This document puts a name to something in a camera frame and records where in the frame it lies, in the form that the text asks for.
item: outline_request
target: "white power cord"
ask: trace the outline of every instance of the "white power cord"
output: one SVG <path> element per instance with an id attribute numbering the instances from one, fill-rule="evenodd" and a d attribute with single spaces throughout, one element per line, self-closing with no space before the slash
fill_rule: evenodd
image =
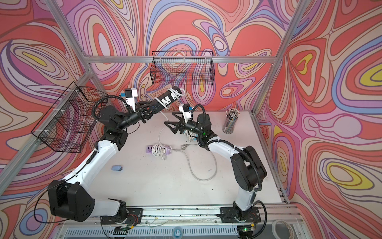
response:
<path id="1" fill-rule="evenodd" d="M 171 92 L 175 95 L 175 97 L 176 97 L 177 99 L 179 99 L 180 96 L 184 96 L 184 95 L 186 95 L 186 92 L 185 92 L 184 89 L 180 88 L 180 90 L 181 90 L 181 91 L 184 91 L 184 94 L 180 94 L 179 92 L 174 91 L 172 88 L 169 88 L 169 91 L 171 91 Z M 165 106 L 165 105 L 164 105 L 158 98 L 156 98 L 156 100 L 157 100 L 161 105 L 163 105 L 163 107 L 165 107 L 166 109 L 168 109 L 168 107 Z M 161 113 L 162 113 L 162 115 L 166 118 L 166 120 L 168 121 L 167 116 L 166 116 L 162 111 L 161 111 Z M 213 178 L 216 176 L 216 173 L 217 173 L 217 162 L 216 162 L 215 155 L 214 155 L 211 151 L 209 151 L 210 154 L 212 155 L 212 157 L 213 157 L 213 159 L 214 159 L 214 163 L 215 163 L 215 172 L 214 172 L 214 174 L 213 174 L 211 177 L 207 178 L 207 179 L 200 179 L 200 178 L 198 178 L 198 177 L 194 174 L 194 172 L 192 171 L 191 164 L 190 164 L 190 160 L 189 160 L 187 154 L 186 154 L 183 150 L 173 149 L 173 148 L 171 148 L 170 146 L 167 148 L 167 147 L 165 147 L 165 146 L 160 142 L 160 134 L 161 134 L 162 131 L 165 129 L 165 127 L 166 127 L 166 126 L 163 126 L 163 128 L 160 130 L 160 132 L 159 132 L 159 134 L 158 134 L 158 143 L 154 144 L 153 149 L 152 149 L 152 154 L 153 154 L 154 156 L 156 156 L 156 157 L 161 157 L 163 160 L 165 160 L 165 159 L 166 159 L 166 151 L 167 151 L 167 150 L 169 150 L 169 151 L 175 151 L 175 152 L 181 152 L 181 153 L 183 153 L 183 154 L 186 156 L 188 167 L 189 167 L 189 169 L 190 169 L 190 172 L 191 172 L 192 176 L 193 176 L 195 179 L 197 179 L 197 180 L 199 180 L 199 181 L 203 181 L 203 182 L 205 182 L 205 181 L 209 181 L 209 180 L 213 179 Z"/>

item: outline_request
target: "mesh pencil cup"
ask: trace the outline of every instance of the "mesh pencil cup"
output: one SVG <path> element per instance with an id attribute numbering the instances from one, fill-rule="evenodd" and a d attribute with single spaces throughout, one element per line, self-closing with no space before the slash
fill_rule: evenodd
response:
<path id="1" fill-rule="evenodd" d="M 229 119 L 227 116 L 225 116 L 225 122 L 223 124 L 223 132 L 227 134 L 233 133 L 233 129 L 235 127 L 237 120 L 238 120 L 237 117 L 235 117 L 234 119 Z"/>

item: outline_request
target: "psychedelic patterned wall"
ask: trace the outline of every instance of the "psychedelic patterned wall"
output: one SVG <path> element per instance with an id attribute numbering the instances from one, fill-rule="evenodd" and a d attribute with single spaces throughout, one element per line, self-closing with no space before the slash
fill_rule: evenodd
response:
<path id="1" fill-rule="evenodd" d="M 256 111 L 313 238 L 382 238 L 382 1 L 313 0 Z"/>
<path id="2" fill-rule="evenodd" d="M 271 56 L 276 55 L 294 4 L 76 0 L 64 2 L 61 10 L 87 55 L 212 50 L 219 56 Z M 151 85 L 148 63 L 94 63 L 92 67 L 110 94 L 134 87 L 140 101 L 152 100 L 169 87 Z M 208 110 L 251 110 L 269 64 L 219 63 L 215 69 L 214 86 L 182 86 L 187 91 L 183 101 L 204 104 Z"/>
<path id="3" fill-rule="evenodd" d="M 206 110 L 230 107 L 251 110 L 256 96 L 267 75 L 269 63 L 228 63 L 225 76 L 215 73 L 213 85 L 178 85 L 186 96 L 171 104 L 170 110 L 178 111 L 178 105 L 202 104 Z M 120 94 L 125 88 L 137 88 L 139 101 L 153 100 L 170 85 L 152 85 L 147 63 L 93 63 L 95 73 L 109 94 Z"/>
<path id="4" fill-rule="evenodd" d="M 88 55 L 151 55 L 205 50 L 215 55 L 275 55 L 293 1 L 65 1 L 61 7 Z"/>
<path id="5" fill-rule="evenodd" d="M 43 0 L 5 2 L 0 1 L 0 170 L 63 90 L 84 72 Z M 81 154 L 38 147 L 0 197 L 1 239 L 49 237 L 56 224 L 34 220 L 37 197 L 53 179 L 75 168 L 98 137 L 94 131 Z M 50 215 L 47 195 L 36 213 L 43 221 L 59 219 Z"/>

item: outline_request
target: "black wire basket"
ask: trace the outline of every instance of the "black wire basket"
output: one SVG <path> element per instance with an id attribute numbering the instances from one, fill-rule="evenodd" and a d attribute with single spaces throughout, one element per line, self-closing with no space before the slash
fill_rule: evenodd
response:
<path id="1" fill-rule="evenodd" d="M 47 126 L 37 135 L 35 128 L 49 111 L 33 128 L 32 134 L 55 152 L 82 152 L 96 124 L 96 120 L 91 116 L 91 109 L 95 102 L 106 95 L 91 87 L 77 86 L 68 101 L 57 109 L 56 115 Z M 99 115 L 100 109 L 106 104 L 107 100 L 100 103 L 96 115 Z"/>
<path id="2" fill-rule="evenodd" d="M 153 51 L 153 85 L 213 85 L 212 51 Z"/>

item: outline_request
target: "black cable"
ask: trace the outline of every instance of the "black cable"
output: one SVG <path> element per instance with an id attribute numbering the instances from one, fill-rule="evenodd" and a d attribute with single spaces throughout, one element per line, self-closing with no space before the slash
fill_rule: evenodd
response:
<path id="1" fill-rule="evenodd" d="M 98 153 L 98 151 L 97 151 L 97 150 L 94 150 L 93 153 L 92 153 L 92 155 L 89 157 L 89 159 L 86 160 L 86 163 L 85 163 L 85 164 L 89 164 L 89 163 L 93 160 L 93 158 L 96 156 L 97 153 Z"/>
<path id="2" fill-rule="evenodd" d="M 104 232 L 105 236 L 110 239 L 110 237 L 106 234 L 105 230 L 104 230 L 104 227 L 102 226 L 102 223 L 101 223 L 101 228 L 102 228 L 102 231 Z"/>
<path id="3" fill-rule="evenodd" d="M 248 237 L 247 239 L 252 239 L 252 238 L 258 237 L 258 236 L 264 231 L 265 226 L 267 225 L 267 219 L 268 219 L 268 218 L 267 218 L 267 209 L 265 208 L 264 203 L 263 203 L 262 201 L 260 201 L 260 200 L 257 200 L 255 203 L 253 203 L 253 206 L 256 205 L 256 204 L 258 204 L 258 203 L 260 203 L 261 206 L 262 206 L 263 209 L 264 209 L 264 224 L 263 224 L 262 228 L 261 228 L 256 234 L 254 234 L 254 235 L 251 236 L 251 237 Z"/>
<path id="4" fill-rule="evenodd" d="M 71 176 L 69 179 L 67 179 L 67 180 L 65 180 L 65 181 L 62 181 L 61 183 L 59 183 L 59 184 L 57 184 L 57 185 L 55 185 L 55 186 L 53 186 L 53 187 L 50 187 L 50 188 L 48 188 L 47 190 L 45 190 L 45 192 L 43 192 L 40 196 L 39 196 L 39 198 L 37 199 L 37 202 L 36 202 L 36 205 L 34 206 L 34 209 L 33 209 L 33 216 L 34 216 L 34 219 L 36 220 L 36 221 L 38 221 L 39 223 L 44 223 L 44 224 L 52 224 L 52 223 L 60 223 L 60 222 L 63 222 L 63 221 L 67 221 L 67 220 L 69 220 L 69 219 L 65 219 L 65 220 L 61 220 L 61 221 L 52 221 L 52 222 L 46 222 L 46 221 L 39 221 L 38 219 L 37 219 L 37 217 L 36 217 L 36 208 L 37 208 L 37 204 L 39 203 L 39 201 L 40 201 L 40 199 L 42 198 L 42 196 L 47 192 L 47 191 L 49 191 L 50 189 L 52 189 L 52 188 L 54 188 L 54 187 L 56 187 L 56 186 L 58 186 L 58 185 L 60 185 L 60 184 L 63 184 L 64 182 L 66 182 L 66 181 L 68 181 L 68 180 L 70 180 L 70 179 L 72 179 L 72 178 L 74 178 L 84 167 L 86 166 L 86 164 L 75 174 L 75 175 L 73 175 L 73 176 Z"/>
<path id="5" fill-rule="evenodd" d="M 134 130 L 133 132 L 131 132 L 131 133 L 134 133 L 135 131 L 137 131 L 137 130 L 139 129 L 140 126 L 141 126 L 141 125 L 140 125 L 139 122 L 138 122 L 138 128 L 137 128 L 136 130 Z"/>
<path id="6" fill-rule="evenodd" d="M 199 144 L 199 145 L 204 145 L 204 144 L 202 144 L 201 138 L 202 138 L 202 135 L 203 135 L 204 123 L 205 123 L 205 121 L 206 121 L 206 110 L 204 109 L 204 106 L 202 106 L 201 104 L 197 104 L 197 105 L 195 105 L 195 106 L 192 108 L 192 110 L 191 110 L 191 114 L 193 115 L 194 112 L 195 112 L 195 110 L 196 110 L 196 108 L 198 108 L 198 107 L 201 108 L 202 111 L 203 111 L 203 123 L 202 123 L 202 127 L 201 127 L 201 129 L 200 129 L 200 132 L 199 132 L 199 134 L 197 135 L 196 141 L 197 141 L 197 144 Z"/>
<path id="7" fill-rule="evenodd" d="M 262 190 L 262 183 L 261 183 L 261 178 L 260 178 L 260 175 L 259 175 L 259 172 L 257 171 L 256 169 L 256 165 L 255 163 L 253 162 L 253 160 L 251 159 L 251 157 L 248 156 L 248 154 L 246 154 L 243 150 L 235 147 L 232 143 L 226 141 L 226 140 L 211 140 L 211 141 L 208 141 L 206 144 L 204 145 L 200 145 L 200 147 L 202 148 L 205 148 L 207 147 L 209 144 L 211 143 L 215 143 L 215 142 L 223 142 L 223 143 L 226 143 L 228 144 L 229 146 L 231 146 L 232 148 L 234 148 L 236 151 L 238 151 L 239 153 L 241 153 L 247 160 L 248 162 L 251 164 L 252 168 L 253 168 L 253 171 L 255 172 L 255 176 L 256 176 L 256 179 L 257 179 L 257 184 L 258 184 L 258 188 L 255 188 L 256 191 L 261 191 Z"/>
<path id="8" fill-rule="evenodd" d="M 109 98 L 119 99 L 119 100 L 121 100 L 122 102 L 126 103 L 126 105 L 128 105 L 127 102 L 126 102 L 126 100 L 124 100 L 123 98 L 121 98 L 121 97 L 119 97 L 119 96 L 113 96 L 113 95 L 107 95 L 107 96 L 104 96 L 104 97 L 102 97 L 101 99 L 99 99 L 99 100 L 93 105 L 93 108 L 92 108 L 92 116 L 93 116 L 93 118 L 95 118 L 96 120 L 99 121 L 99 117 L 96 116 L 96 110 L 97 110 L 97 107 L 98 107 L 99 104 L 102 103 L 102 101 L 104 101 L 104 100 L 106 100 L 106 99 L 109 99 Z"/>
<path id="9" fill-rule="evenodd" d="M 232 216 L 232 217 L 228 217 L 228 216 L 224 216 L 223 214 L 216 214 L 216 216 L 217 216 L 218 218 L 226 218 L 226 219 L 234 219 L 234 218 L 235 218 L 234 216 Z"/>

